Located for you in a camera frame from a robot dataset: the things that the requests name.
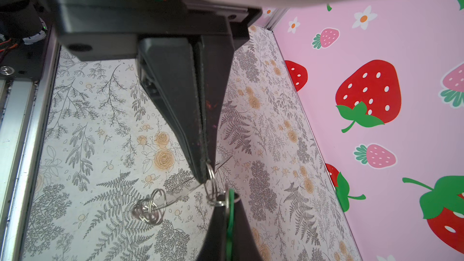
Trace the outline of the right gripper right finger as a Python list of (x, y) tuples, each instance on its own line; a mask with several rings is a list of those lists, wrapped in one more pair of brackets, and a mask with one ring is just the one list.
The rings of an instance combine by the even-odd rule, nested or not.
[(232, 261), (261, 261), (242, 201), (234, 203)]

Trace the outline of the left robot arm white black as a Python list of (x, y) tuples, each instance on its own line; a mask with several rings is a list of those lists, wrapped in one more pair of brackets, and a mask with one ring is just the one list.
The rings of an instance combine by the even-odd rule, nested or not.
[(141, 86), (205, 183), (234, 52), (261, 14), (206, 0), (1, 0), (1, 33), (25, 39), (48, 21), (82, 61), (136, 59)]

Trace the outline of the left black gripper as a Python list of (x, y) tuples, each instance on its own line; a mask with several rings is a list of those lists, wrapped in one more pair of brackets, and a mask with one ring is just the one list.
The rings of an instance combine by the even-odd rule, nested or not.
[[(205, 0), (42, 3), (56, 23), (58, 41), (80, 60), (130, 59), (138, 52), (140, 83), (174, 132), (194, 178), (204, 184), (207, 159), (216, 163), (234, 47), (248, 41), (248, 28), (261, 9)], [(201, 98), (187, 39), (198, 37)]]

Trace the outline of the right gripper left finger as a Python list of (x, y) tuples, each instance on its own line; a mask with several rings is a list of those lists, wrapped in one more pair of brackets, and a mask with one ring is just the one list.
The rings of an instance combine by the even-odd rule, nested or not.
[(226, 260), (227, 209), (215, 207), (197, 261)]

